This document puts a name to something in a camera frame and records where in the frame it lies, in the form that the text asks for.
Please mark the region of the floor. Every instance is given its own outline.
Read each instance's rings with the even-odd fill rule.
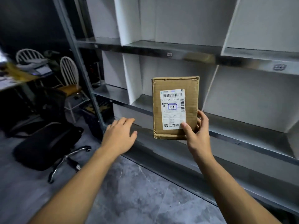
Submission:
[[[91,152],[73,156],[83,165],[100,143],[82,117],[76,125],[84,128],[76,147],[92,146]],[[26,223],[75,174],[64,164],[55,174],[54,183],[48,184],[50,170],[31,170],[13,159],[11,151],[21,141],[6,139],[0,132],[0,223],[3,224]],[[216,224],[225,220],[218,207],[120,156],[105,177],[86,223]]]

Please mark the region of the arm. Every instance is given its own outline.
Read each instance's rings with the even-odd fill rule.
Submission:
[[[84,223],[108,169],[137,138],[134,119],[121,118],[107,127],[101,147],[86,165],[31,219],[35,223]]]
[[[211,152],[209,119],[198,111],[201,119],[194,133],[191,127],[182,123],[187,144],[204,178],[212,188],[216,203],[227,223],[280,223],[270,212],[253,199],[234,178],[215,160]]]

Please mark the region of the horizontal barcode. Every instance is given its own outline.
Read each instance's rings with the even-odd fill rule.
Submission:
[[[185,100],[181,99],[181,112],[185,111]]]
[[[163,97],[178,97],[178,96],[182,96],[182,93],[167,93],[167,94],[163,94]]]

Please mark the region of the brown cardboard box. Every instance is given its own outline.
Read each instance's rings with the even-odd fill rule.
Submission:
[[[184,112],[186,123],[196,130],[198,90],[199,76],[152,79],[154,138],[186,140],[180,127]]]

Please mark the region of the black crate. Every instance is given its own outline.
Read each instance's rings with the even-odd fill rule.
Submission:
[[[113,114],[113,105],[109,101],[109,99],[103,97],[97,97],[97,102],[99,104],[99,108],[101,110],[101,114],[105,123],[109,123],[112,119],[114,119]],[[93,110],[92,102],[85,101],[80,106],[81,113],[84,117],[85,122],[87,123],[92,135],[100,140],[103,139],[103,132],[98,123],[97,116]]]

